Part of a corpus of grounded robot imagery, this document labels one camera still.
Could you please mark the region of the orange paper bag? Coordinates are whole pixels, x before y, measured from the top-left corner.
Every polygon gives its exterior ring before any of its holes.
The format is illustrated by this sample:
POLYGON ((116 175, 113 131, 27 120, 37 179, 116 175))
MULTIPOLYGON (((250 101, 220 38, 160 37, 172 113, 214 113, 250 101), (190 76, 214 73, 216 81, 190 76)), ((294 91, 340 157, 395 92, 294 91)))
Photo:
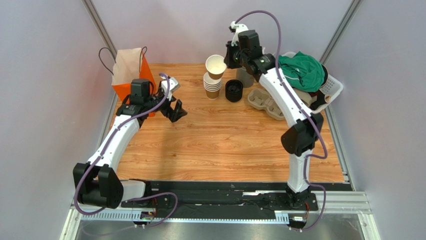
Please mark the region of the orange paper bag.
POLYGON ((131 82, 135 79, 149 80, 150 93, 157 91, 157 84, 146 59, 147 50, 144 46, 117 51, 114 65, 108 71, 112 75, 112 88, 121 101, 131 93, 131 82))

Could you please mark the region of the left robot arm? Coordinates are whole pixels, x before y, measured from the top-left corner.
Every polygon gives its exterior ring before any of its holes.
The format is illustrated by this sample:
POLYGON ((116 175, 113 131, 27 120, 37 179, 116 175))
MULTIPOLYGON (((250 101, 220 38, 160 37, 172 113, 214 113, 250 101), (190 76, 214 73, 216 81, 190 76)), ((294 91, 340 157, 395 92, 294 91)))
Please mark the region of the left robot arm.
POLYGON ((187 115, 182 101, 173 96, 179 82, 166 74, 157 90, 147 79, 134 79, 130 94, 116 112, 113 126, 98 150, 86 163, 73 168, 75 194, 73 203, 116 209, 122 202, 144 197, 147 183, 144 180, 120 180, 116 174, 119 162, 130 140, 140 130, 150 113, 161 112, 172 123, 187 115))

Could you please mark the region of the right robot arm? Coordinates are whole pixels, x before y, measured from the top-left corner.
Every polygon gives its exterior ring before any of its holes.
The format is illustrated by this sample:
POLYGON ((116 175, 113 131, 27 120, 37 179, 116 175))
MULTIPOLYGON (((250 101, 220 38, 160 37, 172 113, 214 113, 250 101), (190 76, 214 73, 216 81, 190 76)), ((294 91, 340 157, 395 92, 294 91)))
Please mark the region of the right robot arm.
POLYGON ((291 209, 304 208, 311 194, 308 180, 310 158, 324 118, 303 105, 285 80, 277 59, 263 52, 255 30, 243 27, 231 32, 234 36, 226 44, 224 63, 230 69, 245 68, 283 113, 288 130, 281 136, 281 144, 289 154, 289 178, 284 200, 291 209))

